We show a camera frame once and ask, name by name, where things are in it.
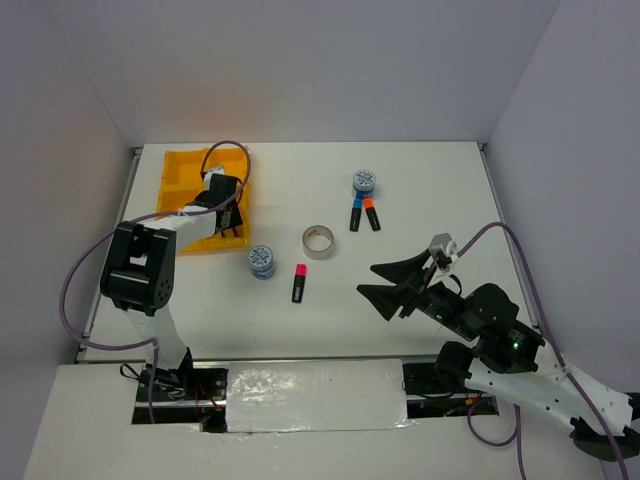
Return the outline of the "blue-lidded round jar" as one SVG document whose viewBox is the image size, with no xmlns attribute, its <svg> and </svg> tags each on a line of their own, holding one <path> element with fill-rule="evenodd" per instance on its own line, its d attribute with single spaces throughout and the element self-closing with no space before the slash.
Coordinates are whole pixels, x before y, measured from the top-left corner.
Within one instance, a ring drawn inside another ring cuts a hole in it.
<svg viewBox="0 0 640 480">
<path fill-rule="evenodd" d="M 273 251 L 265 245 L 254 246 L 248 253 L 248 262 L 252 275 L 260 280 L 271 278 L 276 271 Z"/>
<path fill-rule="evenodd" d="M 376 186 L 376 175 L 367 169 L 354 173 L 352 180 L 352 195 L 354 198 L 372 198 Z"/>
</svg>

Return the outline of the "clear tape roll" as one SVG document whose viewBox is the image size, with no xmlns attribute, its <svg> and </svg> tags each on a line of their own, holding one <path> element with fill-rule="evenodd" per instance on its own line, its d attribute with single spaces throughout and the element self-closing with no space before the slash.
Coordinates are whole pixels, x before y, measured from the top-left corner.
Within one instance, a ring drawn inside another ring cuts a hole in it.
<svg viewBox="0 0 640 480">
<path fill-rule="evenodd" d="M 324 225 L 309 226 L 301 237 L 304 254 L 311 260 L 321 261 L 331 257 L 335 237 Z"/>
</svg>

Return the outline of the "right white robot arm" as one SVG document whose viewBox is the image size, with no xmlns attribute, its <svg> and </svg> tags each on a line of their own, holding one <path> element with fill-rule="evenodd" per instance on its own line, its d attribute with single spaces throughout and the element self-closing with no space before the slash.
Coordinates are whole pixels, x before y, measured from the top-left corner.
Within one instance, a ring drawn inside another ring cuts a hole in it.
<svg viewBox="0 0 640 480">
<path fill-rule="evenodd" d="M 446 391 L 482 391 L 539 412 L 567 430 L 584 453 L 614 462 L 639 454 L 639 396 L 605 386 L 561 363 L 550 343 L 518 318 L 519 308 L 497 285 L 464 295 L 444 282 L 453 260 L 424 251 L 371 266 L 383 285 L 360 284 L 385 319 L 416 311 L 458 335 L 443 344 L 433 371 Z"/>
</svg>

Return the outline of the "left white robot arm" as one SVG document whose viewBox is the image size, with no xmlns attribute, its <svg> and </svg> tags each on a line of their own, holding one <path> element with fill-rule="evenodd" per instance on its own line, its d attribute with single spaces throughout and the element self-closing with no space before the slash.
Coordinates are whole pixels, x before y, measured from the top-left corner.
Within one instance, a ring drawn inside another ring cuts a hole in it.
<svg viewBox="0 0 640 480">
<path fill-rule="evenodd" d="M 138 335 L 157 343 L 147 349 L 147 375 L 172 398 L 196 385 L 190 349 L 169 309 L 176 255 L 184 248 L 243 223 L 239 178 L 209 170 L 204 190 L 176 213 L 148 222 L 123 221 L 114 231 L 100 280 L 101 294 L 123 311 Z"/>
</svg>

